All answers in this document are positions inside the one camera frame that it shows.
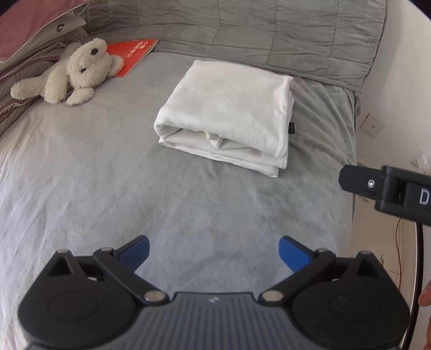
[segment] white cloth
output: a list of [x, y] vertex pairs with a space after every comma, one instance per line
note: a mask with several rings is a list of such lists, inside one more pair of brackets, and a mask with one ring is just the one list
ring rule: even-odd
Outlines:
[[197, 60], [157, 115], [159, 143], [277, 177], [287, 166], [292, 80], [240, 64]]

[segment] white teddy bear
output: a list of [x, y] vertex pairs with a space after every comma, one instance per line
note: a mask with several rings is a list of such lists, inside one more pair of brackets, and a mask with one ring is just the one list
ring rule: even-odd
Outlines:
[[66, 99], [68, 86], [71, 86], [73, 92], [66, 104], [84, 103], [93, 97], [96, 86], [123, 68], [123, 58], [109, 55], [106, 48], [102, 39], [93, 39], [82, 46], [70, 44], [56, 64], [41, 76], [16, 82], [10, 94], [18, 100], [41, 95], [45, 101], [56, 104]]

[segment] black cable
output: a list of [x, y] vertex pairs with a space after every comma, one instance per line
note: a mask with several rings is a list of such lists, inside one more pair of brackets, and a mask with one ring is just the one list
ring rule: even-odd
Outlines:
[[398, 267], [400, 272], [400, 281], [398, 282], [398, 290], [401, 289], [401, 255], [400, 255], [400, 246], [398, 244], [397, 232], [400, 227], [401, 218], [398, 220], [397, 228], [395, 229], [395, 242], [397, 243], [397, 253], [398, 253]]
[[422, 224], [416, 224], [416, 242], [417, 242], [417, 262], [416, 262], [416, 281], [415, 281], [415, 294], [413, 296], [412, 312], [410, 314], [410, 322], [407, 327], [406, 336], [401, 350], [409, 350], [412, 342], [413, 333], [415, 332], [416, 322], [419, 313], [419, 296], [422, 291], [422, 280], [424, 274], [424, 232]]

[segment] bed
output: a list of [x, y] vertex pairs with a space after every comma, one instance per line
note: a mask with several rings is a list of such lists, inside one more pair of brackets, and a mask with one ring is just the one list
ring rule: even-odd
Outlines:
[[[252, 291], [291, 271], [289, 234], [347, 251], [353, 197], [339, 170], [356, 163], [360, 91], [380, 39], [384, 0], [94, 1], [91, 37], [155, 37], [127, 77], [81, 106], [35, 102], [0, 137], [0, 348], [22, 349], [16, 309], [52, 254], [91, 254], [145, 234], [137, 270], [175, 291]], [[294, 75], [287, 168], [277, 179], [160, 146], [160, 107], [196, 59]]]

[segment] electrical outlet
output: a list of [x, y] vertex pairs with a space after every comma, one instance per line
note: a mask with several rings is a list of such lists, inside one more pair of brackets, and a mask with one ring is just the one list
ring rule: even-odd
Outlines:
[[385, 128], [384, 123], [373, 114], [368, 114], [361, 125], [361, 130], [372, 137], [377, 137]]
[[[423, 153], [421, 150], [419, 150], [416, 154], [415, 154], [415, 156], [412, 158], [412, 160], [410, 161], [414, 166], [415, 166], [415, 168], [417, 168], [418, 167], [418, 159], [420, 158], [420, 156], [422, 155], [422, 154], [425, 154], [425, 153]], [[430, 164], [430, 167], [428, 168], [428, 170], [425, 172], [425, 175], [431, 175], [431, 158], [428, 156], [428, 155], [426, 155], [426, 157], [427, 157], [427, 159], [428, 159], [428, 164]]]

